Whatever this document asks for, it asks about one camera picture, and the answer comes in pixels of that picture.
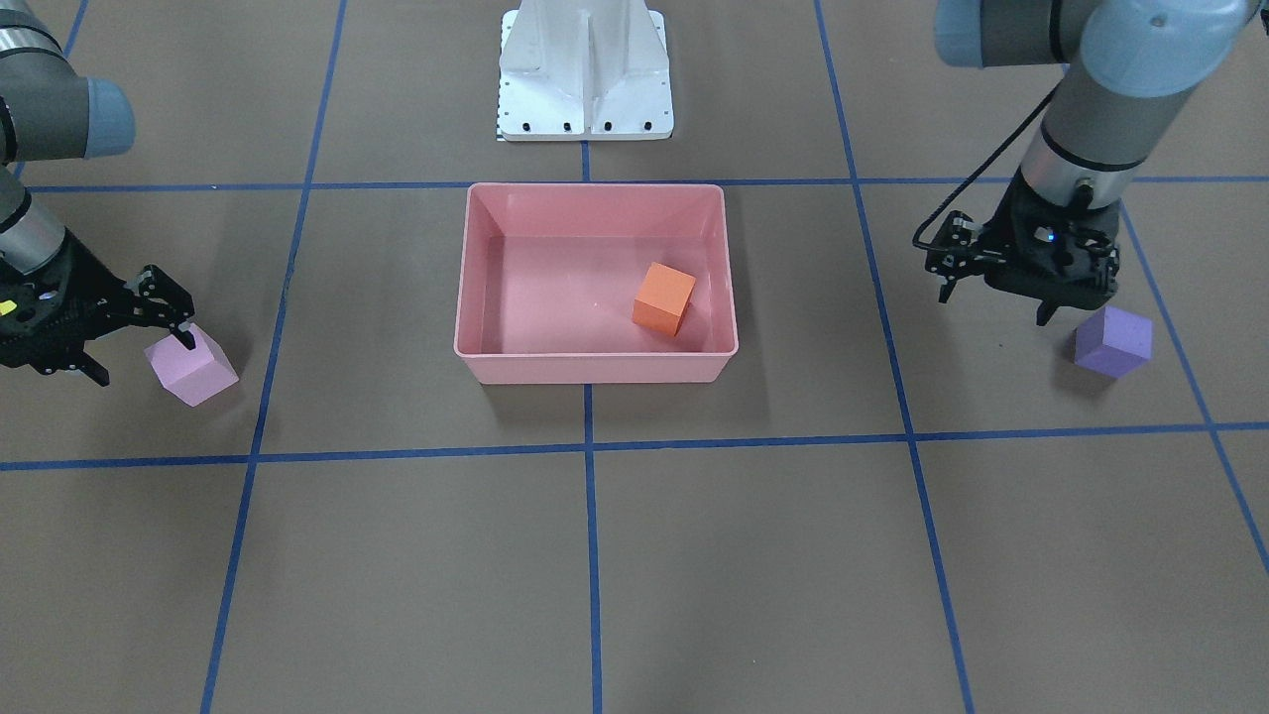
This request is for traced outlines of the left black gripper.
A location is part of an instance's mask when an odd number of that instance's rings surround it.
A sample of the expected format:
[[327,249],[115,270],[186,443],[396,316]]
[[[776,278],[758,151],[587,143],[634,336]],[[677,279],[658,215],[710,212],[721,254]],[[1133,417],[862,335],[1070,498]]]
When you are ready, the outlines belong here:
[[987,268],[986,282],[1041,301],[1037,326],[1062,307],[1093,311],[1118,293],[1122,203],[1090,208],[1082,194],[1079,189],[1067,205],[1052,204],[1018,171],[986,224],[986,249],[1003,256],[1003,264]]

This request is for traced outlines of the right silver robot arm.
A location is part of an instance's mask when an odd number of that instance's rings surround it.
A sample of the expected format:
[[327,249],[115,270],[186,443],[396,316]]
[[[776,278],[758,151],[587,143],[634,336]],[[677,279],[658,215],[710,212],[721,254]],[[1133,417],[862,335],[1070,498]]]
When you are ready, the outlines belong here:
[[119,328],[164,328],[195,347],[192,295],[160,268],[115,276],[14,176],[37,160],[115,157],[133,109],[114,82],[77,74],[27,1],[1,9],[1,360],[42,375],[81,372],[108,386],[86,344]]

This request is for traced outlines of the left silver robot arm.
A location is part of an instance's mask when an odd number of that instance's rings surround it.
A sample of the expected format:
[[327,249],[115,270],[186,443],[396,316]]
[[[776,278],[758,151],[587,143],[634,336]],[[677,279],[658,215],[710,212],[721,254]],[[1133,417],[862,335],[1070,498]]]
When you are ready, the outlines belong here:
[[1115,297],[1122,198],[1194,90],[1228,58],[1264,1],[940,1],[935,49],[961,67],[1063,66],[1027,115],[1037,126],[996,211],[978,222],[942,203],[937,235],[912,243],[938,301],[980,276],[1033,298],[1046,325],[1062,307]]

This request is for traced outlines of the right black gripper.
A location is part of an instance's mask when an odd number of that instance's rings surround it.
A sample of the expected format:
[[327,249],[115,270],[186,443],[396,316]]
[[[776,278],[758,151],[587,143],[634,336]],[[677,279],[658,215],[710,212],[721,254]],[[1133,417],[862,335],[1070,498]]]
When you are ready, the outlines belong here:
[[[43,268],[27,276],[3,270],[1,361],[9,369],[80,372],[96,386],[110,386],[110,374],[85,351],[86,342],[123,325],[113,316],[124,309],[124,282],[114,276],[76,236]],[[195,351],[192,320],[169,325],[173,339]]]

